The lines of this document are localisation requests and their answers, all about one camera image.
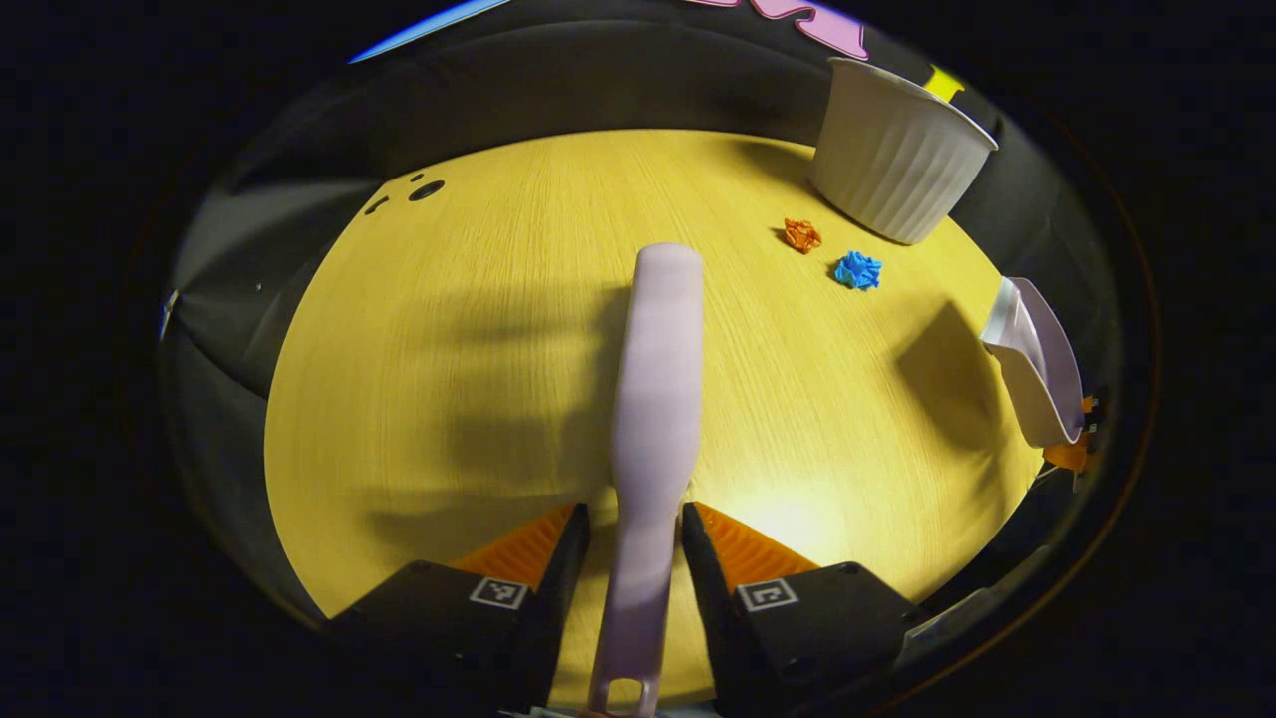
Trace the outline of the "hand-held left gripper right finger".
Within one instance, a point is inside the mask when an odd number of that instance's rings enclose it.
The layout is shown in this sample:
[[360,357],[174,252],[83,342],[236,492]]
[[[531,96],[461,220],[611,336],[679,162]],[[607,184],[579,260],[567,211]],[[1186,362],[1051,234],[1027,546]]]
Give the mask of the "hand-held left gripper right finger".
[[706,502],[681,509],[681,546],[721,714],[857,712],[923,622],[863,564],[820,566]]

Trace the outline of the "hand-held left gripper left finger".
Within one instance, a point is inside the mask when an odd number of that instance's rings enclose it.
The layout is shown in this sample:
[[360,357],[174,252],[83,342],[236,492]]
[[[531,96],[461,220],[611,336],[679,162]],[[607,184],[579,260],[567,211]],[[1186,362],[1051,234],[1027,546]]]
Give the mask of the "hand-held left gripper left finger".
[[456,562],[407,562],[329,633],[415,690],[410,714],[530,713],[551,694],[590,542],[587,505],[564,505]]

